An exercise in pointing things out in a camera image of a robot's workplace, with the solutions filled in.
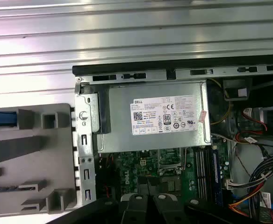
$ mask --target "metal panel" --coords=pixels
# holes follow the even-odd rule
[[[98,138],[98,150],[102,153],[150,150],[210,145],[210,126],[206,116],[204,123],[198,123],[196,131],[132,135],[130,104],[134,99],[193,95],[195,117],[202,110],[208,111],[207,89],[204,81],[160,82],[143,85],[122,85],[109,89],[111,133]]]
[[[0,74],[261,54],[273,54],[273,0],[0,1]]]

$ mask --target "metal bracket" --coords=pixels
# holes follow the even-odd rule
[[[80,191],[82,204],[96,200],[93,132],[99,130],[98,95],[80,94],[80,83],[75,86],[75,120],[79,154]]]

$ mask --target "power supply label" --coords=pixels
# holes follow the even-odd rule
[[[193,95],[134,99],[130,112],[133,135],[197,130]]]

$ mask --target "green circuit board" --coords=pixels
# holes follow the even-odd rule
[[[122,195],[137,192],[138,176],[158,176],[157,150],[117,153],[115,158]]]
[[[218,143],[214,143],[213,146],[216,146],[216,149],[219,152],[219,163],[220,163],[220,170],[221,170],[222,186],[225,187],[224,180],[230,179],[228,145],[227,145],[227,142],[220,141]]]
[[[194,153],[192,148],[186,150],[186,168],[181,174],[181,195],[182,201],[187,201],[190,198],[197,197],[197,181],[196,181],[196,170],[194,163]]]
[[[180,148],[160,149],[159,164],[172,165],[181,163]]]

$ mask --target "connector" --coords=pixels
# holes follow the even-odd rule
[[[229,181],[232,181],[231,179],[225,179],[225,188],[226,190],[232,190],[233,187],[229,186]]]

